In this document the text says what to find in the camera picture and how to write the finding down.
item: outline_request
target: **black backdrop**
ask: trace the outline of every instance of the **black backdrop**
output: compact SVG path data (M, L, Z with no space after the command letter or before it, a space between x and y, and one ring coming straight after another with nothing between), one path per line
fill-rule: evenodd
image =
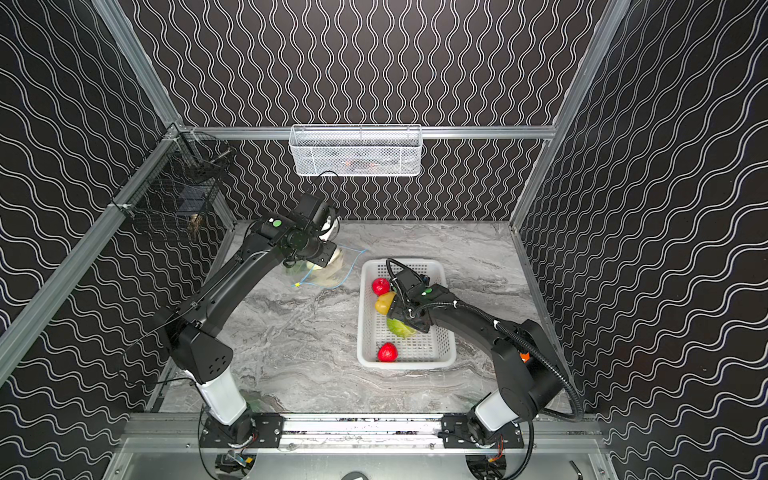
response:
M0 333L165 129L89 0L0 2ZM101 478L165 355L121 359L157 308L199 288L216 219L193 244L124 224L0 386L0 478Z
M521 236L620 478L765 478L768 4L637 0Z

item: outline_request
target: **metal bracket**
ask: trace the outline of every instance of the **metal bracket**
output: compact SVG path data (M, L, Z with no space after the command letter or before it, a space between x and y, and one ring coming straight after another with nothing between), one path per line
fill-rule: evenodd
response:
M227 438L219 433L213 418L208 417L200 435L202 449L221 449L227 447ZM278 413L260 413L251 416L251 423L256 432L256 439L248 445L250 449L276 449L283 437L285 419Z
M487 448L480 447L475 443L475 439L472 438L469 433L467 423L468 420L466 415L444 415L441 420L442 432L448 435L443 437L442 446L446 449ZM525 446L520 427L514 423L510 422L501 427L494 434L494 439L499 436L504 438L505 449L522 449Z

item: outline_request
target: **gray marble table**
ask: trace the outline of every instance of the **gray marble table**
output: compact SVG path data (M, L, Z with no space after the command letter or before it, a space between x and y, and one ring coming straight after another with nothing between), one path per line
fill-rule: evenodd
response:
M230 255L246 225L238 226ZM445 268L448 287L464 301L501 318L538 320L506 224L343 223L336 242L368 249L342 286L296 288L278 267L235 309L218 337L233 348L234 378L255 408L464 412L495 389L490 359L458 336L456 361L447 369L361 366L356 356L360 266L375 258L435 259ZM564 408L562 398L554 403ZM161 411L199 408L198 394L179 382L170 384Z

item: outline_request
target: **black cable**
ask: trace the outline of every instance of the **black cable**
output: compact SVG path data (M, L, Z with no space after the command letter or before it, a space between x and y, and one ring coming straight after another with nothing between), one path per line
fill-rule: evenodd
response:
M205 470L208 476L211 477L213 480L219 480L218 478L211 475L211 473L208 471L208 467L205 465L205 460L203 460L203 448L200 446L200 424L203 422L204 411L205 411L205 401L203 401L203 406L200 407L200 416L197 417L197 453L200 455L200 463L203 464L203 470Z
M523 457L523 462L520 464L517 470L512 472L511 475L508 477L502 478L502 480L515 480L515 478L519 477L520 474L525 470L525 467L528 466L528 463L531 461L531 455L533 454L533 422L531 420L528 420L528 449L525 450L525 457Z
M401 263L401 262L399 262L399 261L397 261L397 260L395 260L393 258L388 258L385 261L386 272L389 274L389 278L392 279L392 283L395 285L395 287L397 287L397 292L399 293L398 297L400 297L400 301L402 302L402 305L407 307L408 306L407 303L411 303L411 300L406 295L405 289L402 288L402 284L400 283L400 280L398 280L397 277L395 277L395 274L392 272L392 264L393 263L395 265L399 266L400 268L402 268L403 270L411 270L411 272L413 272L413 274L416 275L418 278L421 278L422 276L419 275L410 266L407 266L404 263Z
M555 378L557 378L558 382L562 385L563 390L565 390L565 393L568 394L568 401L571 404L573 413L568 414L552 409L541 409L540 413L549 415L550 417L554 417L556 419L567 420L569 422L580 422L584 418L584 407L581 404L581 399L579 398L578 392L576 392L576 388L574 388L573 385L571 385L571 382L568 381L568 378L558 369L554 363L552 363L546 356L544 356L544 354L541 353L541 351L536 348L536 346L530 343L528 339L523 337L523 335L515 332L514 330L506 328L503 324L496 323L498 319L490 313L486 313L474 305L469 305L468 303L463 302L432 302L420 306L413 312L410 312L409 315L411 318L416 318L416 315L422 310L438 306L452 306L454 308L461 308L464 310L469 310L470 312L477 313L480 317L493 325L495 329L509 337L512 343L514 343L520 350L528 352L532 357L537 359L542 365L547 367L547 369L549 369L554 374Z
M313 183L313 184L315 184L315 185L317 185L317 183L315 183L315 182L316 182L316 180L317 180L317 178L320 178L320 177L322 177L322 176L323 176L323 175L325 175L325 174L334 174L334 175L336 175L336 178L341 178L341 176L340 176L338 173L336 173L335 171L333 171L333 170L325 170L325 171L324 171L324 172L322 172L320 175L318 175L318 176L316 177L316 179L315 179L315 180L314 180L312 183Z

